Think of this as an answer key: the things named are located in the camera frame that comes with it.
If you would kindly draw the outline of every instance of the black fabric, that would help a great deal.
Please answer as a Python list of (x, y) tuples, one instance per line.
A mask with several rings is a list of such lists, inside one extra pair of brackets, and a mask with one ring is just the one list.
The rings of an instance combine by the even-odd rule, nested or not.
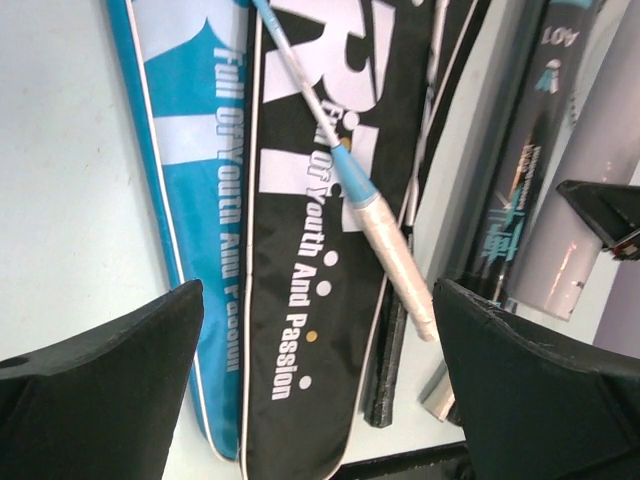
[(202, 284), (188, 282), (0, 362), (0, 478), (162, 478), (203, 314)]
[(450, 280), (436, 284), (434, 308), (479, 480), (639, 478), (640, 361)]
[[(337, 4), (318, 7), (320, 4), (313, 0), (287, 2), (295, 10), (313, 7), (316, 9), (313, 15), (285, 12), (278, 6), (283, 3), (272, 2), (272, 6), (294, 48), (322, 39), (323, 35), (340, 44), (340, 32), (346, 25), (354, 29), (364, 26), (361, 30), (364, 38), (350, 35), (344, 49), (337, 52), (337, 58), (346, 59), (354, 72), (368, 68), (367, 65), (375, 69), (384, 64), (383, 47), (379, 47), (377, 55), (372, 53), (373, 38), (378, 35), (382, 39), (378, 45), (384, 46), (385, 32), (389, 29), (392, 32), (386, 71), (369, 75), (372, 80), (365, 81), (362, 77), (359, 80), (365, 86), (370, 82), (374, 88), (359, 88), (352, 98), (344, 95), (333, 98), (336, 93), (340, 96), (339, 90), (346, 89), (349, 82), (338, 82), (339, 85), (329, 88), (324, 75), (315, 82), (315, 90), (321, 99), (332, 99), (333, 103), (341, 103), (357, 113), (357, 116), (349, 114), (347, 122), (340, 120), (337, 131), (348, 139), (359, 161), (364, 159), (366, 163), (365, 157), (371, 153), (371, 178), (398, 215), (413, 170), (426, 92), (431, 3), (416, 7), (404, 0), (366, 0), (340, 2), (337, 8)], [(381, 21), (380, 16), (389, 12), (393, 13), (392, 20)], [(324, 16), (325, 20), (311, 20), (314, 16)], [(331, 28), (324, 26), (329, 21)], [(323, 159), (325, 165), (331, 163), (328, 149), (316, 142), (316, 123), (301, 95), (284, 95), (265, 103), (270, 98), (266, 98), (271, 68), (267, 63), (273, 62), (279, 53), (266, 30), (261, 30), (259, 37), (255, 35), (255, 15), (250, 23), (250, 51), (255, 55), (250, 65), (252, 105), (246, 122), (250, 142), (250, 148), (246, 149), (249, 155), (246, 170), (255, 198), (247, 206), (247, 220), (253, 224), (253, 231), (247, 234), (247, 243), (252, 245), (248, 259), (252, 263), (252, 276), (247, 284), (244, 311), (250, 350), (245, 365), (249, 388), (243, 406), (247, 422), (246, 436), (242, 439), (243, 465), (251, 479), (321, 479), (339, 466), (346, 447), (384, 275), (362, 232), (344, 218), (348, 211), (343, 209), (345, 200), (333, 170), (304, 170), (301, 174), (304, 178), (293, 178), (286, 160), (281, 163), (277, 163), (278, 158), (274, 160), (283, 157), (281, 152), (289, 152), (299, 154), (299, 161), (310, 166), (311, 155), (320, 152), (316, 154), (320, 161), (315, 166), (321, 167)], [(303, 51), (299, 55), (303, 62), (308, 61)], [(318, 57), (314, 64), (327, 62), (326, 58), (320, 58), (322, 55), (314, 55)], [(257, 61), (260, 68), (256, 71)], [(379, 95), (379, 99), (364, 105), (370, 94), (374, 98)], [(356, 120), (357, 128), (350, 131), (347, 127), (353, 127)], [(256, 142), (256, 148), (251, 147), (251, 142)], [(269, 191), (265, 186), (267, 174), (276, 172), (284, 177), (277, 187), (294, 193)], [(314, 199), (306, 193), (324, 195)], [(308, 238), (307, 242), (317, 244), (316, 256), (299, 255), (310, 211), (318, 212), (321, 219), (321, 232), (315, 232), (320, 236), (313, 237), (315, 240)], [(306, 247), (311, 252), (313, 246)], [(294, 279), (296, 264), (309, 267), (311, 273), (303, 273), (299, 268), (296, 274), (299, 278)], [(304, 295), (308, 288), (309, 305), (289, 305), (293, 280), (300, 281), (297, 285), (293, 282), (294, 289), (302, 295), (299, 298), (307, 298)], [(331, 284), (325, 296), (316, 292), (321, 282)], [(295, 314), (307, 315), (298, 322), (304, 325), (295, 327), (292, 321), (287, 321), (288, 315)], [(295, 352), (280, 353), (283, 335), (298, 336), (286, 340), (297, 342)], [(291, 345), (282, 348), (294, 348)], [(278, 356), (289, 353), (296, 355), (297, 366), (297, 371), (291, 372), (292, 378), (286, 379), (291, 382), (290, 392), (273, 400)], [(299, 385), (305, 377), (310, 377), (311, 385), (302, 390)]]
[[(429, 152), (423, 159), (419, 171), (419, 197), (422, 197), (429, 166), (435, 154), (435, 145), (440, 140), (448, 114), (453, 93), (456, 90), (462, 69), (471, 52), (481, 25), (484, 22), (490, 2), (462, 0), (447, 10), (445, 34), (442, 41), (438, 76), (436, 79), (436, 97), (443, 90), (442, 101), (434, 111), (434, 126), (429, 135)], [(405, 226), (405, 236), (413, 244), (413, 228)], [(393, 402), (398, 367), (402, 353), (407, 312), (403, 308), (397, 293), (391, 284), (387, 284), (382, 309), (377, 322), (373, 349), (369, 359), (369, 375), (365, 385), (364, 418), (373, 427), (384, 428), (393, 423)], [(456, 417), (449, 420), (456, 423)]]
[(617, 259), (640, 259), (640, 187), (566, 180), (557, 191)]
[(465, 443), (344, 465), (332, 480), (475, 480)]

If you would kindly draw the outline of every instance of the white stripe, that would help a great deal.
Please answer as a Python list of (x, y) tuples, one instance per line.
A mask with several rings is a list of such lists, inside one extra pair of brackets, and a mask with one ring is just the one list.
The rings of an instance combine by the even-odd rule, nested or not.
[(243, 138), (218, 134), (216, 115), (186, 115), (154, 119), (162, 165), (227, 159), (225, 152), (242, 152)]
[[(165, 214), (167, 216), (167, 226), (169, 228), (169, 238), (171, 239), (171, 247), (173, 249), (173, 255), (176, 261), (176, 271), (178, 272), (178, 280), (180, 283), (184, 283), (184, 271), (182, 269), (182, 261), (180, 259), (180, 251), (178, 249), (178, 240), (176, 238), (175, 227), (173, 224), (173, 216), (171, 214), (171, 208), (169, 206), (169, 199), (167, 197), (167, 189), (164, 184), (164, 173), (162, 171), (162, 165), (160, 161), (160, 152), (158, 149), (158, 137), (156, 134), (156, 130), (154, 128), (153, 123), (153, 113), (151, 109), (151, 98), (149, 96), (149, 89), (147, 83), (147, 75), (144, 69), (144, 62), (142, 60), (142, 53), (140, 47), (140, 38), (138, 36), (138, 31), (136, 28), (135, 15), (132, 7), (132, 0), (127, 0), (127, 13), (129, 14), (129, 25), (131, 27), (131, 33), (133, 35), (133, 43), (136, 51), (136, 60), (138, 62), (138, 71), (140, 74), (140, 79), (142, 81), (142, 94), (144, 98), (145, 110), (147, 113), (147, 120), (149, 122), (149, 133), (151, 135), (151, 144), (153, 146), (153, 155), (155, 157), (156, 162), (156, 172), (158, 174), (158, 182), (160, 183), (160, 195), (162, 197), (162, 203), (164, 205)], [(204, 430), (207, 437), (207, 442), (209, 446), (213, 450), (213, 453), (220, 458), (221, 460), (230, 462), (229, 459), (223, 457), (220, 452), (215, 447), (213, 443), (213, 438), (211, 436), (211, 430), (209, 428), (209, 419), (207, 416), (207, 408), (204, 400), (204, 390), (202, 387), (202, 377), (200, 376), (200, 361), (198, 359), (198, 350), (196, 348), (195, 356), (193, 359), (194, 370), (196, 374), (196, 384), (198, 388), (198, 396), (200, 400), (200, 407), (202, 410), (202, 419), (204, 423)]]
[(262, 69), (262, 21), (256, 19), (255, 45), (253, 54), (253, 92), (251, 98), (251, 140), (249, 143), (249, 186), (247, 188), (247, 255), (244, 290), (244, 367), (242, 387), (242, 435), (240, 442), (240, 471), (242, 478), (248, 479), (247, 472), (247, 431), (249, 426), (249, 374), (250, 348), (249, 328), (251, 327), (251, 292), (253, 290), (253, 214), (256, 188), (256, 157), (258, 144), (258, 110), (260, 107), (260, 71)]

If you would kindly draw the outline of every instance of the white grip tape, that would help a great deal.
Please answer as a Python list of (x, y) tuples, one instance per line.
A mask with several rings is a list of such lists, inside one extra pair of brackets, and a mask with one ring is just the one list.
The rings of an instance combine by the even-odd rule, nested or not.
[(354, 209), (354, 213), (362, 223), (371, 248), (411, 315), (418, 335), (427, 342), (437, 341), (439, 337), (431, 293), (413, 261), (407, 241), (400, 233), (389, 205), (381, 195), (377, 195), (366, 207)]

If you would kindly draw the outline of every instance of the white surface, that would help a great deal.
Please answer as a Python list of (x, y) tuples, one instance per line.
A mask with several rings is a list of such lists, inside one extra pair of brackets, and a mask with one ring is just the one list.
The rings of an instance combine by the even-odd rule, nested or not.
[[(432, 205), (456, 193), (461, 139), (506, 3), (494, 0), (461, 80), (425, 193)], [(167, 282), (102, 3), (4, 0), (0, 8), (1, 360), (129, 312), (164, 293)], [(417, 242), (426, 270), (446, 224), (438, 209), (422, 212)], [(586, 293), (581, 308), (601, 310), (602, 295)], [(597, 315), (589, 320), (594, 329)], [(374, 430), (360, 415), (346, 462), (462, 439), (460, 429), (438, 423), (416, 400), (440, 358), (439, 347), (421, 342), (409, 325), (394, 424)], [(239, 478), (236, 465), (210, 452), (190, 398), (164, 478)]]

